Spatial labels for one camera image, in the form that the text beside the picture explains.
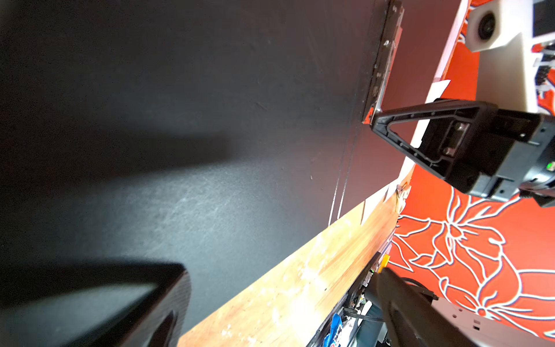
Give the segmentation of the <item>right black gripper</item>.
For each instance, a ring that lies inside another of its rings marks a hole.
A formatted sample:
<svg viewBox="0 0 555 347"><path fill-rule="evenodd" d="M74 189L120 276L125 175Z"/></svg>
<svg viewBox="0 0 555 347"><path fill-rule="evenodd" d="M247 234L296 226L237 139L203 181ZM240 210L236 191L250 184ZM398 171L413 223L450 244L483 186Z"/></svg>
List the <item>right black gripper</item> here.
<svg viewBox="0 0 555 347"><path fill-rule="evenodd" d="M372 131L456 190L554 203L554 117L439 99L374 116Z"/></svg>

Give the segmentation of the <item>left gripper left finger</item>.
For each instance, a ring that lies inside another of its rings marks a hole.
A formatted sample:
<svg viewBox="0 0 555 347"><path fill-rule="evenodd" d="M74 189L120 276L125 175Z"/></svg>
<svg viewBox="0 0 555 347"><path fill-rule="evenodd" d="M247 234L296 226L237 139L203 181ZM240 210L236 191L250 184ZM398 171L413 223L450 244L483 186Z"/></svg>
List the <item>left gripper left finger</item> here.
<svg viewBox="0 0 555 347"><path fill-rule="evenodd" d="M179 263L1 267L2 346L176 346L191 297Z"/></svg>

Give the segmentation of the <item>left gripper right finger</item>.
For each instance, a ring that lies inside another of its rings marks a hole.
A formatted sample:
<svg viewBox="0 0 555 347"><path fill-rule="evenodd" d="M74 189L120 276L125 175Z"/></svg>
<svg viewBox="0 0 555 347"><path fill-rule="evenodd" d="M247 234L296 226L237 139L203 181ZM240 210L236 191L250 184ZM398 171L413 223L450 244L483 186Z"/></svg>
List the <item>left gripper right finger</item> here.
<svg viewBox="0 0 555 347"><path fill-rule="evenodd" d="M458 308L447 300L428 300L424 288L393 271L374 274L367 299L380 310L387 346L553 346L553 341L510 328Z"/></svg>

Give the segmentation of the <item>blue folder black inside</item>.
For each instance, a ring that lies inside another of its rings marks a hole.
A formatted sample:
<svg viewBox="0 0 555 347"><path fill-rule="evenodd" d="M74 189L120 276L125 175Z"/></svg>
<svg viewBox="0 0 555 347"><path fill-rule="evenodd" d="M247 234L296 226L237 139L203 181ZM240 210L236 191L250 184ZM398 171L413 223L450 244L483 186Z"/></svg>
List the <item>blue folder black inside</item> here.
<svg viewBox="0 0 555 347"><path fill-rule="evenodd" d="M3 1L1 265L181 263L192 329L399 173L386 1Z"/></svg>

